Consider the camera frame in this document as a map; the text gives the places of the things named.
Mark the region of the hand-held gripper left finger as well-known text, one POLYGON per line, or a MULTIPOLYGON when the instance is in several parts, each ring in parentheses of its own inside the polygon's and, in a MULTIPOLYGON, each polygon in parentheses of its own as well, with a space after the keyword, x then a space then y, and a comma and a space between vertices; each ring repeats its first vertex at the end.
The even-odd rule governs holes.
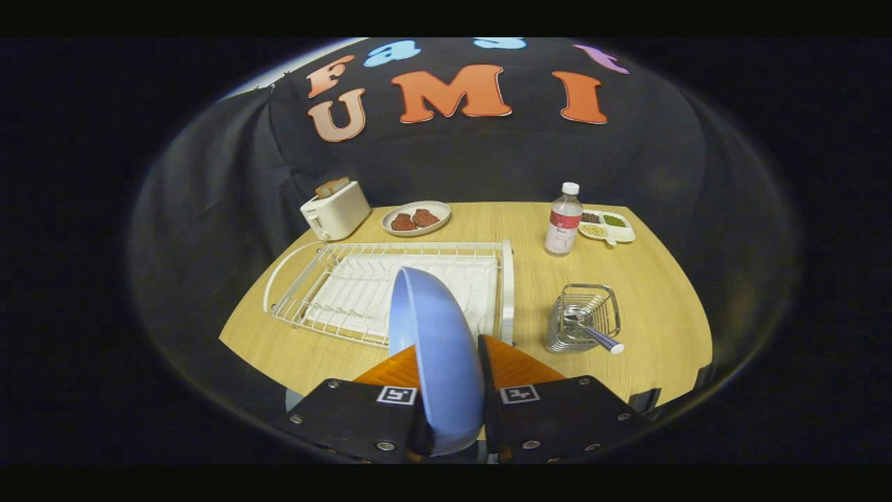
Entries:
POLYGON ((288 439, 340 461, 419 463, 432 454, 415 346, 353 381, 329 378, 276 419, 288 439))

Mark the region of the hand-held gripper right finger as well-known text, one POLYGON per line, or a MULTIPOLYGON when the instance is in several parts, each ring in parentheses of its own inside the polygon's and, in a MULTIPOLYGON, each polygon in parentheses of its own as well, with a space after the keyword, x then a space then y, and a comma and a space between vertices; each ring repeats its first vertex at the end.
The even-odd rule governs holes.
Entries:
POLYGON ((535 357, 487 335, 478 337, 478 354, 488 463, 587 463, 651 425, 593 376, 545 374, 535 357))

